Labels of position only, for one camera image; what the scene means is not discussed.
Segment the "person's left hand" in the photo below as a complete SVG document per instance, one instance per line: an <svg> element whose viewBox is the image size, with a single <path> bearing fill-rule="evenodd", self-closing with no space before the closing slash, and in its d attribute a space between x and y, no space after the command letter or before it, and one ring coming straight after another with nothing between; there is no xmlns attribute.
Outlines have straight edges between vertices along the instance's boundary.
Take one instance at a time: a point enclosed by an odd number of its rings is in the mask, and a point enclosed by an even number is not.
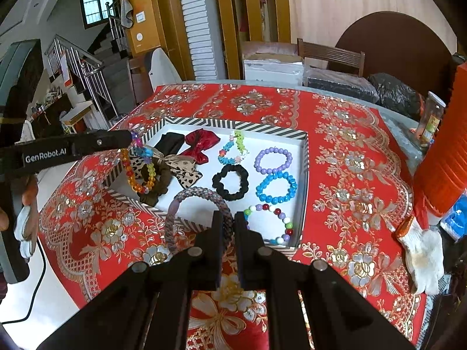
<svg viewBox="0 0 467 350"><path fill-rule="evenodd" d="M29 177L28 183L21 197L22 209L17 218L14 235L18 235L20 252L26 262L36 250L39 213L37 209L37 194L39 188L35 175Z"/></svg>

